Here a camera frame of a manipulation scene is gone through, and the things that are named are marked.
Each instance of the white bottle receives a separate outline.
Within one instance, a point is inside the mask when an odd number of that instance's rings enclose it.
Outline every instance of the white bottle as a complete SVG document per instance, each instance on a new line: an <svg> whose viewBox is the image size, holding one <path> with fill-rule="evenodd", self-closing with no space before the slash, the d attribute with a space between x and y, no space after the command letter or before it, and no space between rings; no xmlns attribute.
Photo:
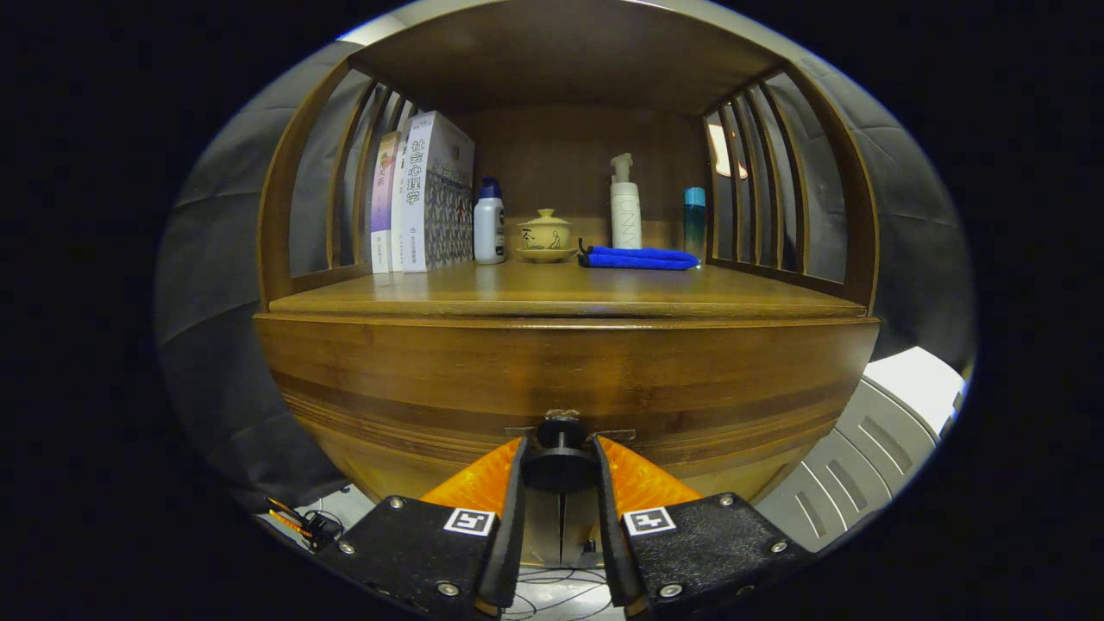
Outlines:
<svg viewBox="0 0 1104 621"><path fill-rule="evenodd" d="M613 224L613 248L640 249L640 191L628 180L633 166L631 154L622 154L609 160L616 175L609 178L609 211Z"/></svg>
<svg viewBox="0 0 1104 621"><path fill-rule="evenodd" d="M492 265L506 261L506 208L502 190L493 177L484 177L476 203L475 222L476 263Z"/></svg>

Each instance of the wooden slat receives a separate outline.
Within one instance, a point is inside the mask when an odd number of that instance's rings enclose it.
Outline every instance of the wooden slat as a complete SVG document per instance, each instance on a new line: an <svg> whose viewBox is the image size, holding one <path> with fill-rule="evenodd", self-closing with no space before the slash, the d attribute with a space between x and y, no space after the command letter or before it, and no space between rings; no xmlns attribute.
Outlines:
<svg viewBox="0 0 1104 621"><path fill-rule="evenodd" d="M740 140L744 144L744 158L747 159L747 196L751 199L749 200L751 203L749 206L749 212L751 213L749 225L752 233L752 263L761 265L760 244L763 233L760 231L758 192L756 192L755 188L755 173L758 171L758 167L755 164L755 148L752 146L752 135L747 128L747 118L744 116L744 110L740 108L739 104L739 97L732 99L732 113L735 115L736 128L740 130ZM734 177L739 173L737 170L732 171Z"/></svg>
<svg viewBox="0 0 1104 621"><path fill-rule="evenodd" d="M257 273L261 281L261 308L273 299L294 293L291 262L288 254L291 194L295 178L307 145L310 128L318 120L326 102L349 73L348 57L341 60L299 105L284 128L276 152L268 164L257 213Z"/></svg>
<svg viewBox="0 0 1104 621"><path fill-rule="evenodd" d="M372 172L375 170L375 154L369 154L375 126L383 117L383 109L391 98L391 87L384 86L376 99L372 102L368 115L368 131L360 147L360 160L357 162L357 185L352 194L352 261L354 265L364 263L364 217L368 211L368 189L372 186Z"/></svg>
<svg viewBox="0 0 1104 621"><path fill-rule="evenodd" d="M847 275L840 297L873 309L878 293L878 208L870 173L859 145L851 137L842 115L828 96L797 66L786 70L802 95L809 103L828 138L843 188L847 210Z"/></svg>
<svg viewBox="0 0 1104 621"><path fill-rule="evenodd" d="M781 65L773 66L773 67L771 67L771 69L768 69L768 70L766 70L766 71L764 71L762 73L758 73L758 74L754 75L751 80L741 83L739 86L736 86L732 91L725 93L723 96L719 97L716 101L714 101L712 104L710 104L709 107L705 108L705 112L702 113L702 116L709 116L709 115L713 114L721 106L726 105L729 102L731 102L732 99L734 99L735 97L737 97L741 93L743 93L747 88L751 88L753 85L755 85L755 84L757 84L760 82L766 82L767 80L773 78L774 76L783 73L784 71L786 71L786 64L785 63L781 64Z"/></svg>
<svg viewBox="0 0 1104 621"><path fill-rule="evenodd" d="M716 175L716 162L713 160L713 148L710 146L713 144L713 138L709 131L709 117L716 113L720 115L720 109L710 112L701 117L701 128L705 133L705 159L709 162L709 180L708 190L711 196L705 197L705 261L709 262L710 259L716 256L718 238L720 235L715 234L713 231L716 229L716 213L718 204L716 201L720 200L720 181Z"/></svg>
<svg viewBox="0 0 1104 621"><path fill-rule="evenodd" d="M721 106L721 130L724 133L724 144L729 150L729 181L732 183L732 260L740 261L743 256L744 239L740 234L740 214L743 213L744 201L740 192L740 158L736 157L736 135L733 131L732 123L729 120L728 109L730 106Z"/></svg>
<svg viewBox="0 0 1104 621"><path fill-rule="evenodd" d="M782 270L783 240L786 238L786 224L782 217L782 179L778 173L778 160L775 158L774 143L763 123L758 104L755 103L754 90L747 91L747 109L752 113L755 127L758 129L760 143L763 145L763 157L766 159L766 186L771 192L771 262L773 267Z"/></svg>
<svg viewBox="0 0 1104 621"><path fill-rule="evenodd" d="M333 159L333 173L330 176L330 207L326 211L326 261L331 270L341 265L341 203L344 200L344 169L349 162L349 150L352 148L360 117L364 114L364 106L372 97L375 85L375 78L369 80L357 98L352 115L349 116L349 122L346 124L346 130L341 134L341 141L338 143L337 157Z"/></svg>
<svg viewBox="0 0 1104 621"><path fill-rule="evenodd" d="M782 144L786 148L786 158L789 160L789 179L794 183L794 218L797 230L794 271L806 274L808 273L809 256L809 197L805 186L805 169L802 168L802 154L797 150L794 130L790 128L789 122L786 120L786 115L783 114L778 101L771 94L771 88L765 82L760 86L763 90L763 96L766 97L767 105L771 107L771 113L774 115L774 122L782 131Z"/></svg>
<svg viewBox="0 0 1104 621"><path fill-rule="evenodd" d="M763 276L773 281L789 283L799 287L826 293L835 297L843 297L843 283L837 283L836 281L827 281L825 278L809 276L808 274L798 274L796 272L786 272L784 270L775 270L774 267L767 267L765 265L752 265L751 263L725 261L723 259L714 259L710 261L709 264L716 265L718 267L725 267L728 270L736 270L739 272L755 274L756 276Z"/></svg>
<svg viewBox="0 0 1104 621"><path fill-rule="evenodd" d="M399 117L399 125L395 126L395 129L399 129L403 123L406 123L412 116L414 116L414 104L410 101L407 101L407 104L408 106L403 106L403 115Z"/></svg>
<svg viewBox="0 0 1104 621"><path fill-rule="evenodd" d="M403 116L403 108L406 107L406 97L402 95L396 95L399 98L395 101L395 107L391 110L391 116L388 117L388 123L384 126L383 133L390 134L395 129L399 129L399 119Z"/></svg>
<svg viewBox="0 0 1104 621"><path fill-rule="evenodd" d="M291 293L302 293L305 291L348 281L349 278L365 276L371 273L371 263L342 265L341 267L325 270L322 272L311 272L309 274L291 278Z"/></svg>

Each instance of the black knob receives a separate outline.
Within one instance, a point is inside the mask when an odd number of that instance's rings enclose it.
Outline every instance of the black knob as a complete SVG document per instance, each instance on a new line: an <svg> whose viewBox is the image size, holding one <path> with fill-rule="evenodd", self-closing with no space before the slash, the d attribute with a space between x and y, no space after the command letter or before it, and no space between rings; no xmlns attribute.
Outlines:
<svg viewBox="0 0 1104 621"><path fill-rule="evenodd" d="M581 450L586 428L575 418L552 417L537 428L537 449L522 463L526 485L570 494L593 487L598 480L598 462L591 452Z"/></svg>

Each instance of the wooden shelf board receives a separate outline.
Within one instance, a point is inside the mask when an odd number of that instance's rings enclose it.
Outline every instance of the wooden shelf board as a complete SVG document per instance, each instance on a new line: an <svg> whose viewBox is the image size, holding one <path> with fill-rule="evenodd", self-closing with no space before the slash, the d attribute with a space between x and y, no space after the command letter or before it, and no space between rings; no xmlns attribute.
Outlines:
<svg viewBox="0 0 1104 621"><path fill-rule="evenodd" d="M298 293L273 313L385 316L789 319L860 317L862 306L713 265L684 272L586 269L571 260L461 263L374 274Z"/></svg>
<svg viewBox="0 0 1104 621"><path fill-rule="evenodd" d="M699 115L783 63L711 23L623 0L480 4L381 39L350 61L445 114L554 103Z"/></svg>

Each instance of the white pump bottle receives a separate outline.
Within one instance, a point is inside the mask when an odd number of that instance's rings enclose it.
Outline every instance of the white pump bottle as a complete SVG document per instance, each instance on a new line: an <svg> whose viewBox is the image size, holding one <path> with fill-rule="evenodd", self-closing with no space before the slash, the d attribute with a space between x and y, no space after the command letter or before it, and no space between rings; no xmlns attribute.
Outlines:
<svg viewBox="0 0 1104 621"><path fill-rule="evenodd" d="M622 154L609 160L616 171L609 180L609 210L613 248L640 249L640 191L628 180L633 155Z"/></svg>

